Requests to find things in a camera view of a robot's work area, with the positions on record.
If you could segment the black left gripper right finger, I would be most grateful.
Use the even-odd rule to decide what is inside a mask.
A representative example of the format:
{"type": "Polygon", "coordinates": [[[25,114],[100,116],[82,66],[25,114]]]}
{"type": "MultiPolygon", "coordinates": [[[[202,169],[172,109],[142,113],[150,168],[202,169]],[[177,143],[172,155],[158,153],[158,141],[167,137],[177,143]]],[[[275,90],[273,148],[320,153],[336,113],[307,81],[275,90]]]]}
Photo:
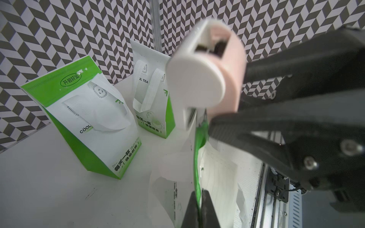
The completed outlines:
{"type": "Polygon", "coordinates": [[[207,190],[202,191],[201,228],[220,228],[213,201],[207,190]]]}

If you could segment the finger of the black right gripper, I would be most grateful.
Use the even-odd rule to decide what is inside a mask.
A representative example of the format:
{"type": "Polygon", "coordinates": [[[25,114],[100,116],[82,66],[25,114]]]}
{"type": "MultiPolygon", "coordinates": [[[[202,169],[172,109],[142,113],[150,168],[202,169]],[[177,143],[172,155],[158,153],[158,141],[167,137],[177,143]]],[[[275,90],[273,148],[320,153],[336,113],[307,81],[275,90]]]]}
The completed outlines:
{"type": "Polygon", "coordinates": [[[281,77],[274,102],[365,87],[365,31],[341,27],[247,64],[244,82],[281,77]]]}

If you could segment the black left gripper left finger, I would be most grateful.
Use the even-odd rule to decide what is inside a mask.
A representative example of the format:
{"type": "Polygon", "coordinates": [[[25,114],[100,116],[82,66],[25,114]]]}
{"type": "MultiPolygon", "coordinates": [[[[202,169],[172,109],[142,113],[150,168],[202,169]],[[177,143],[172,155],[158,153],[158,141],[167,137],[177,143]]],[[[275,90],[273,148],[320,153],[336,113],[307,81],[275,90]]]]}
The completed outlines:
{"type": "Polygon", "coordinates": [[[181,228],[199,228],[199,210],[196,193],[191,193],[181,228]]]}

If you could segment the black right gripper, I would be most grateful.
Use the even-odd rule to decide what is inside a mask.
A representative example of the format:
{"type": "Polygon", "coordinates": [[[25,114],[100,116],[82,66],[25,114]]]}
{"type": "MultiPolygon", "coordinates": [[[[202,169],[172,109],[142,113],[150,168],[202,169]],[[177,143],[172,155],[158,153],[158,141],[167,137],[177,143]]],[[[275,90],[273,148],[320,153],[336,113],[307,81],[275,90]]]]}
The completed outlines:
{"type": "Polygon", "coordinates": [[[331,191],[338,212],[365,211],[365,93],[345,91],[212,119],[211,138],[244,150],[306,190],[331,191]]]}

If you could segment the green white tea bag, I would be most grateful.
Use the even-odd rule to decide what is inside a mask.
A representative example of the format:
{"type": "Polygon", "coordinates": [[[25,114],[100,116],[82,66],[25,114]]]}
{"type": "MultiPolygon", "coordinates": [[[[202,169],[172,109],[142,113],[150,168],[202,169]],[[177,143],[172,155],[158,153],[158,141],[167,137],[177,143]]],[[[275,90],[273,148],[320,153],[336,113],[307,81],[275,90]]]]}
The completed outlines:
{"type": "Polygon", "coordinates": [[[90,56],[29,81],[22,89],[88,171],[123,177],[141,139],[125,99],[90,56]]]}
{"type": "Polygon", "coordinates": [[[165,67],[170,59],[161,52],[131,41],[133,51],[133,109],[138,125],[166,139],[175,128],[165,67]]]}
{"type": "MultiPolygon", "coordinates": [[[[154,228],[181,228],[193,191],[196,193],[200,227],[203,190],[199,184],[198,151],[207,142],[210,143],[208,125],[203,124],[190,134],[180,152],[159,158],[151,173],[148,189],[147,214],[154,228]]],[[[233,228],[246,228],[247,223],[245,197],[238,182],[233,228]]]]}

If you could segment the pink stapler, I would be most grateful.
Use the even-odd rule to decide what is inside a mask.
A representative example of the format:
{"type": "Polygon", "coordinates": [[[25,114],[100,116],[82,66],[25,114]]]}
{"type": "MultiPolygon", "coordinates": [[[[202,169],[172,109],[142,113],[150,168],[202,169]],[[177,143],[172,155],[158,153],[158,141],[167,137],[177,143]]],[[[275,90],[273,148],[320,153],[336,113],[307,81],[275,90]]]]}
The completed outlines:
{"type": "Polygon", "coordinates": [[[199,110],[208,120],[236,113],[246,65],[244,44],[226,24],[198,22],[165,68],[176,127],[190,129],[199,110]]]}

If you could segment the pale receipt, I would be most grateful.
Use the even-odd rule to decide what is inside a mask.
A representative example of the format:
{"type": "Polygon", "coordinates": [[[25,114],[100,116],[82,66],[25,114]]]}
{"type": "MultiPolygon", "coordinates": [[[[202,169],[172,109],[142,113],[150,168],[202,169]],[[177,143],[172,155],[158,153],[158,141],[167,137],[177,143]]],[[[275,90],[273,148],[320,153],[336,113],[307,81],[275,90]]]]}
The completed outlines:
{"type": "Polygon", "coordinates": [[[207,142],[198,151],[197,167],[200,188],[209,192],[220,226],[232,228],[238,192],[237,165],[207,142]]]}

